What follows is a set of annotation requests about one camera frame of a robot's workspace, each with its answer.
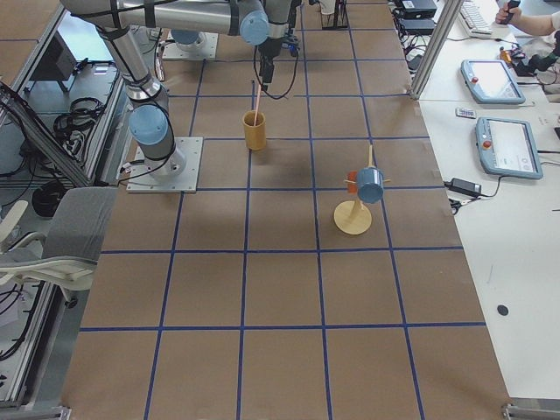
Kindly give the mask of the person hand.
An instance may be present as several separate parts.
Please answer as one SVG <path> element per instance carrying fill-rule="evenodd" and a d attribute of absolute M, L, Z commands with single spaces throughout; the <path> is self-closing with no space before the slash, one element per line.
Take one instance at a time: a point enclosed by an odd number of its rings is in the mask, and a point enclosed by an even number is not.
<path fill-rule="evenodd" d="M 498 25 L 516 25 L 520 20 L 522 10 L 517 1 L 505 2 L 495 15 L 495 23 Z"/>

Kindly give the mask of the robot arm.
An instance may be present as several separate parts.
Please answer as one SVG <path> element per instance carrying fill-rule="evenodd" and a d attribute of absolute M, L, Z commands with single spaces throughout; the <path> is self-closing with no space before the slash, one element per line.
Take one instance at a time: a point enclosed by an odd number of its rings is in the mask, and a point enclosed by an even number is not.
<path fill-rule="evenodd" d="M 129 130 L 154 179 L 179 175 L 186 166 L 168 111 L 168 94 L 144 62 L 133 25 L 168 29 L 190 45 L 202 32 L 239 36 L 260 54 L 263 85 L 272 81 L 274 59 L 290 38 L 298 1 L 65 1 L 72 16 L 94 25 L 124 79 L 134 108 Z"/>

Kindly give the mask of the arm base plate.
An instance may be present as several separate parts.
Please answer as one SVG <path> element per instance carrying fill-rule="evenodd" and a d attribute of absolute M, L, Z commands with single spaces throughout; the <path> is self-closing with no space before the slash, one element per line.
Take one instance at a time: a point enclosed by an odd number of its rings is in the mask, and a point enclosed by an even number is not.
<path fill-rule="evenodd" d="M 170 31 L 163 43 L 164 60 L 214 60 L 218 35 L 200 31 Z"/>
<path fill-rule="evenodd" d="M 146 160 L 139 146 L 135 160 L 143 160 L 133 165 L 130 178 L 126 182 L 129 193 L 196 193 L 203 149 L 201 136 L 176 136 L 175 151 L 165 164 Z"/>

